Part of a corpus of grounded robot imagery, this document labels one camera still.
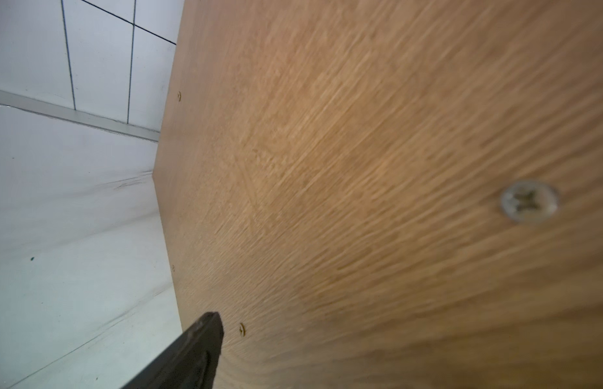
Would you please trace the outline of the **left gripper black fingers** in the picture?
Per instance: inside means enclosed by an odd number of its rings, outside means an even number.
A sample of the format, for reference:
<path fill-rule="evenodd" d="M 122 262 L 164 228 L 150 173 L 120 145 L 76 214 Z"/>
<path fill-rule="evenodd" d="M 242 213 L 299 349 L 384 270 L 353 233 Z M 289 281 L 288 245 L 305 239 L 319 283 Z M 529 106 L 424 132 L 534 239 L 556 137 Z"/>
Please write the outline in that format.
<path fill-rule="evenodd" d="M 224 339 L 217 312 L 197 319 L 124 389 L 212 389 Z"/>

